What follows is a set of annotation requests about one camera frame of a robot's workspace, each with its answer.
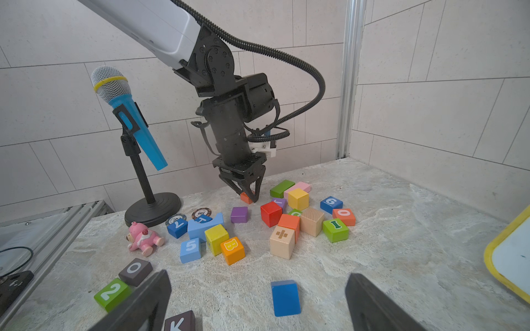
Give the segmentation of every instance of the green block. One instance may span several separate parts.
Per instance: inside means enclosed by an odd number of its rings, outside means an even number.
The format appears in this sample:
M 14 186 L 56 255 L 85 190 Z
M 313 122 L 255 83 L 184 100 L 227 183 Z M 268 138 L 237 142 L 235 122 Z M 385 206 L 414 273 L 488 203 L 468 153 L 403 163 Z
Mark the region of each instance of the green block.
M 294 216 L 302 216 L 302 212 L 299 211 L 298 209 L 293 209 L 289 212 L 289 215 L 294 215 Z
M 122 301 L 124 301 L 133 291 L 129 285 L 125 284 L 119 278 L 114 278 L 107 286 L 94 295 L 94 299 L 107 312 L 116 308 Z
M 332 243 L 348 239 L 350 230 L 338 218 L 322 222 L 322 231 Z
M 283 182 L 270 189 L 270 196 L 273 198 L 283 198 L 284 191 L 289 187 L 293 186 L 294 184 L 295 182 L 284 180 Z

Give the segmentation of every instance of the white arm segment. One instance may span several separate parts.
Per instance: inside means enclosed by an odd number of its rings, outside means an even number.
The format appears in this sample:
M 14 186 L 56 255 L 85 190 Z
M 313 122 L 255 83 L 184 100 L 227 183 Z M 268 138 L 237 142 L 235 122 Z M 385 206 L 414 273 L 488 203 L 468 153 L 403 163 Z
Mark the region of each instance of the white arm segment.
M 166 65 L 179 69 L 195 47 L 200 25 L 169 0 L 79 0 Z

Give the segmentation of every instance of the pink plush toy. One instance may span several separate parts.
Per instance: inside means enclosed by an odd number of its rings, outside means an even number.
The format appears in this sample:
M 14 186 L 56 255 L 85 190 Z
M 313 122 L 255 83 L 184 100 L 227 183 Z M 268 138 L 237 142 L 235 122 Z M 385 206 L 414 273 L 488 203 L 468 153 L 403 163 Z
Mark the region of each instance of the pink plush toy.
M 131 242 L 127 248 L 129 248 L 131 252 L 140 248 L 143 256 L 151 255 L 153 252 L 153 245 L 162 246 L 165 243 L 165 239 L 159 237 L 158 233 L 149 230 L 145 224 L 137 222 L 131 223 L 127 240 Z

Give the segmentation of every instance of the marble surface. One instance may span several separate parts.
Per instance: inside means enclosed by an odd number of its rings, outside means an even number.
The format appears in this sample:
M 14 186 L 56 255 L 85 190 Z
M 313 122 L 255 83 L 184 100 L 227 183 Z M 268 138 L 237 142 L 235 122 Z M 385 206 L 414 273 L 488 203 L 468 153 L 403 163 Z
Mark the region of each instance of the marble surface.
M 329 195 L 357 216 L 350 238 L 330 243 L 301 234 L 290 260 L 269 253 L 260 205 L 283 179 L 312 185 L 312 207 Z M 231 189 L 182 198 L 181 212 L 199 207 L 222 212 L 246 257 L 226 265 L 202 245 L 203 257 L 179 260 L 180 239 L 155 230 L 166 245 L 147 258 L 166 269 L 173 291 L 166 317 L 192 309 L 197 330 L 352 329 L 344 289 L 351 272 L 362 273 L 429 331 L 528 330 L 530 306 L 495 280 L 483 263 L 486 245 L 507 225 L 470 207 L 343 159 L 266 177 L 248 223 L 232 224 L 232 207 L 245 205 Z M 93 296 L 140 251 L 129 252 L 124 212 L 92 219 L 6 330 L 86 330 L 105 315 Z M 302 313 L 273 314 L 271 281 L 298 283 Z

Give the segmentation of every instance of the microphone grille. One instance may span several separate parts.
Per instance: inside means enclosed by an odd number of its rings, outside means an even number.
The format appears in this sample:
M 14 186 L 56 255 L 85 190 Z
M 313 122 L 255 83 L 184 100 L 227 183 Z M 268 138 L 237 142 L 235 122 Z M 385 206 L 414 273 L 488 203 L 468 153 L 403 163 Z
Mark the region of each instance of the microphone grille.
M 95 86 L 97 83 L 101 82 L 104 79 L 119 76 L 123 75 L 116 68 L 109 66 L 101 66 L 96 68 L 92 72 L 92 75 L 90 75 L 90 79 L 92 81 L 92 85 Z M 129 83 L 126 80 L 118 79 L 112 80 L 108 83 L 101 85 L 100 88 L 98 88 L 98 90 L 96 91 L 96 93 L 101 97 L 101 99 L 105 100 L 106 102 L 109 102 L 117 96 L 130 94 L 131 89 L 129 87 Z

